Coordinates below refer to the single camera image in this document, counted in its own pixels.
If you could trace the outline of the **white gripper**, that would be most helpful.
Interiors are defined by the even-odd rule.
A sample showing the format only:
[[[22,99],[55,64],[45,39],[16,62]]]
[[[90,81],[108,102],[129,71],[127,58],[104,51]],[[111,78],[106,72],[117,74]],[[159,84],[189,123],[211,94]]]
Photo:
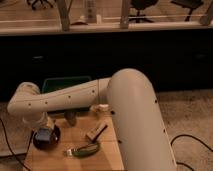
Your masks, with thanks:
[[[34,131],[38,131],[39,129],[53,129],[54,128],[54,121],[51,117],[48,116],[47,113],[44,113],[39,120],[31,121],[30,128]]]

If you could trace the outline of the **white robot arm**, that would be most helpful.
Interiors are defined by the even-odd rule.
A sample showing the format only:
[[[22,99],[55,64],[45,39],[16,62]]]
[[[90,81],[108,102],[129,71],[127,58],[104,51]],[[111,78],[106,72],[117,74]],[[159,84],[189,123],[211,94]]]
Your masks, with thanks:
[[[50,93],[36,84],[19,84],[7,106],[34,128],[47,123],[47,113],[107,104],[112,113],[126,171],[177,171],[176,160],[152,83],[136,69],[121,69],[97,79]]]

